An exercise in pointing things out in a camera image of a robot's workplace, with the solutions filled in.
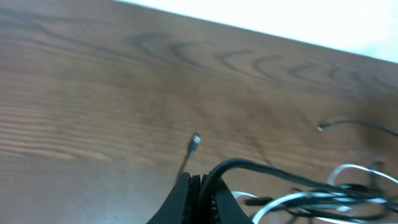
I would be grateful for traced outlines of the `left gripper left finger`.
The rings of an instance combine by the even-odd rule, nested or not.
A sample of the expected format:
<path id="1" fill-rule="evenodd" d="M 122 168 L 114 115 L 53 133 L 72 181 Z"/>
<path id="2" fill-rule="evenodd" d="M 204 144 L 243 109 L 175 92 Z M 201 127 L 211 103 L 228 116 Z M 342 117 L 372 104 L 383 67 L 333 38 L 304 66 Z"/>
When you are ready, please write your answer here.
<path id="1" fill-rule="evenodd" d="M 190 189 L 191 176 L 184 172 L 169 195 L 147 224 L 182 224 Z"/>

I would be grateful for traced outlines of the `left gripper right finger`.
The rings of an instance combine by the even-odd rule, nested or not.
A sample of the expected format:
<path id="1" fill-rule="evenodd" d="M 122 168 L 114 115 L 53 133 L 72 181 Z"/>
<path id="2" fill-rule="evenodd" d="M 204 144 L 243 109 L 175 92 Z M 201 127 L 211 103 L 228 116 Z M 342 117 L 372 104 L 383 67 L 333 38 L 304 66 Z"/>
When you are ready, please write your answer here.
<path id="1" fill-rule="evenodd" d="M 223 180 L 213 194 L 213 223 L 252 224 Z"/>

